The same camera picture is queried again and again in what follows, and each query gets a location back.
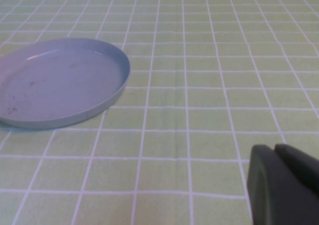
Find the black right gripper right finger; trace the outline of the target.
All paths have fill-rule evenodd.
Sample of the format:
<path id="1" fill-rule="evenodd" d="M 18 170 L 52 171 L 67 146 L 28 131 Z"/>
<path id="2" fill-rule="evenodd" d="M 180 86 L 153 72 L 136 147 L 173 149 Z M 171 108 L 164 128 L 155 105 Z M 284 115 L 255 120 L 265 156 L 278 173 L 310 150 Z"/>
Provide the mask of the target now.
<path id="1" fill-rule="evenodd" d="M 319 161 L 288 144 L 276 144 L 275 152 L 299 182 L 319 196 Z"/>

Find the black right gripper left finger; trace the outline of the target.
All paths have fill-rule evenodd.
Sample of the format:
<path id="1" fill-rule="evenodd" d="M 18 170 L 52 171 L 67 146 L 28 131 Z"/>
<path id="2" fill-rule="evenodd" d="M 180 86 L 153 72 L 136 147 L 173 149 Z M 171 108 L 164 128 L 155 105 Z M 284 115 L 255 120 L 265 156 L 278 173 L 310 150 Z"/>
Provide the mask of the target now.
<path id="1" fill-rule="evenodd" d="M 247 189 L 255 225 L 319 223 L 319 197 L 297 180 L 275 148 L 252 147 Z"/>

